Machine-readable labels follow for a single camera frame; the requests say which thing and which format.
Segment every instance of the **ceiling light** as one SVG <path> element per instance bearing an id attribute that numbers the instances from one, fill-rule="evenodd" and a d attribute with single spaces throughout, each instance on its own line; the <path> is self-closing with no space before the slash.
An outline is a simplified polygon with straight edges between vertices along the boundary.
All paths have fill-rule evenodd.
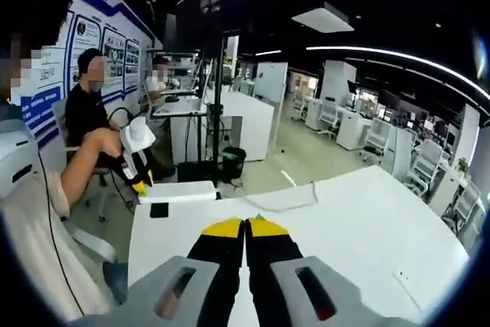
<path id="1" fill-rule="evenodd" d="M 264 51 L 263 53 L 257 53 L 257 54 L 255 54 L 255 56 L 256 57 L 259 57 L 260 55 L 278 54 L 280 52 L 281 52 L 281 50 Z"/>
<path id="2" fill-rule="evenodd" d="M 351 50 L 351 51 L 368 51 L 371 53 L 378 53 L 378 54 L 386 54 L 386 55 L 392 55 L 394 57 L 403 57 L 405 59 L 410 59 L 414 61 L 418 61 L 423 64 L 430 65 L 431 67 L 440 69 L 445 71 L 446 73 L 451 74 L 452 76 L 459 78 L 462 80 L 464 83 L 468 84 L 469 86 L 473 87 L 475 90 L 480 92 L 481 95 L 483 95 L 484 98 L 490 101 L 490 95 L 483 90 L 478 84 L 473 82 L 472 80 L 466 78 L 465 76 L 459 74 L 458 72 L 455 72 L 452 69 L 449 69 L 448 67 L 444 67 L 441 64 L 434 63 L 433 61 L 423 59 L 421 57 L 414 57 L 413 55 L 409 54 L 403 54 L 403 53 L 398 53 L 396 51 L 389 51 L 389 50 L 383 50 L 383 49 L 373 49 L 371 47 L 359 47 L 359 46 L 311 46 L 307 47 L 306 50 Z"/>

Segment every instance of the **phone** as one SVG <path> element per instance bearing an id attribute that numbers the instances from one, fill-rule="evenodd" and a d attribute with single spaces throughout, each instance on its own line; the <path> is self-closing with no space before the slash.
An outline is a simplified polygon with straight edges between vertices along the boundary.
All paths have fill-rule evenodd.
<path id="1" fill-rule="evenodd" d="M 151 218 L 164 218 L 168 217 L 168 202 L 152 203 L 150 208 Z"/>

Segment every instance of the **black ceiling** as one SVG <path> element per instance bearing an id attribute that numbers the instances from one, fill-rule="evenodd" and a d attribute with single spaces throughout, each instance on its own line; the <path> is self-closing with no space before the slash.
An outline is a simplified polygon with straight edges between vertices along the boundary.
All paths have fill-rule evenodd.
<path id="1" fill-rule="evenodd" d="M 165 15 L 174 11 L 178 0 L 150 0 L 154 1 L 155 17 L 144 0 L 125 1 L 152 24 L 156 34 L 163 35 Z M 347 15 L 355 31 L 321 34 L 291 20 L 292 16 L 317 8 L 323 2 Z M 353 45 L 399 51 L 442 64 L 475 80 L 472 34 L 478 32 L 488 40 L 490 12 L 487 4 L 487 0 L 252 0 L 252 32 L 240 37 L 239 54 L 281 50 L 281 54 L 260 60 L 285 60 L 295 68 L 317 74 L 321 73 L 326 59 L 381 60 L 450 84 L 473 99 L 473 105 L 490 112 L 490 102 L 480 93 L 433 67 L 379 54 L 305 49 L 317 45 Z M 347 62 L 358 68 L 361 83 L 378 90 L 415 94 L 412 102 L 437 112 L 447 120 L 454 121 L 467 101 L 457 92 L 419 74 L 359 60 Z M 482 110 L 481 113 L 482 123 L 490 119 Z"/>

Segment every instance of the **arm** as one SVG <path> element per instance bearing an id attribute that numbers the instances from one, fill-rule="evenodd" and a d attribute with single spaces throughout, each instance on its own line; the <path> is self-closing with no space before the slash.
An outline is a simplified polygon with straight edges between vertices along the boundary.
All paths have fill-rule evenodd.
<path id="1" fill-rule="evenodd" d="M 106 128 L 89 133 L 68 166 L 61 173 L 61 186 L 72 205 L 85 192 L 99 154 L 105 152 L 112 157 L 121 155 L 119 134 Z"/>

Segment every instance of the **trash can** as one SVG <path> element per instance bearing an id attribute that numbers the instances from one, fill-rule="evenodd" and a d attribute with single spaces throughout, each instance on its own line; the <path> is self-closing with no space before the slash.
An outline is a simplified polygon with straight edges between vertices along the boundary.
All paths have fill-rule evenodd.
<path id="1" fill-rule="evenodd" d="M 242 175 L 243 163 L 247 157 L 245 150 L 229 146 L 222 151 L 221 155 L 223 156 L 221 180 L 225 183 L 229 183 L 232 179 L 238 179 Z"/>

